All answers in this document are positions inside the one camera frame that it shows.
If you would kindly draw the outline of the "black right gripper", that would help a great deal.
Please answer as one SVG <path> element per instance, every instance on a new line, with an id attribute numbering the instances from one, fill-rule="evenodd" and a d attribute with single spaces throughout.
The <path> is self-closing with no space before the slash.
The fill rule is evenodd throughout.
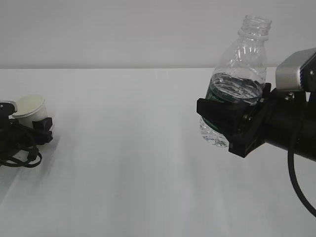
<path id="1" fill-rule="evenodd" d="M 264 127 L 269 110 L 271 83 L 265 83 L 256 105 L 245 102 L 219 102 L 199 98 L 200 133 L 215 146 L 227 146 L 229 152 L 245 158 L 264 144 Z"/>

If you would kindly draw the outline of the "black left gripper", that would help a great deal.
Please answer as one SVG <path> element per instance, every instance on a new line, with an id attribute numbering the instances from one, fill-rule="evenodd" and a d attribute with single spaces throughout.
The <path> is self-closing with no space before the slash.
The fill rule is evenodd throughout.
<path id="1" fill-rule="evenodd" d="M 51 117 L 33 121 L 33 128 L 24 126 L 16 119 L 0 123 L 0 159 L 9 160 L 19 151 L 28 152 L 27 160 L 35 160 L 39 155 L 37 145 L 53 140 Z"/>

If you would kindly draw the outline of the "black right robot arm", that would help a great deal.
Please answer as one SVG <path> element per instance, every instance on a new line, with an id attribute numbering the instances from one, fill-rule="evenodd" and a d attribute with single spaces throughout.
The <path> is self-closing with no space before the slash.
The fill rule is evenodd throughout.
<path id="1" fill-rule="evenodd" d="M 229 152 L 245 158 L 264 143 L 289 150 L 296 134 L 294 153 L 316 159 L 316 103 L 304 92 L 271 89 L 267 83 L 255 105 L 247 102 L 197 101 L 197 113 L 229 142 Z"/>

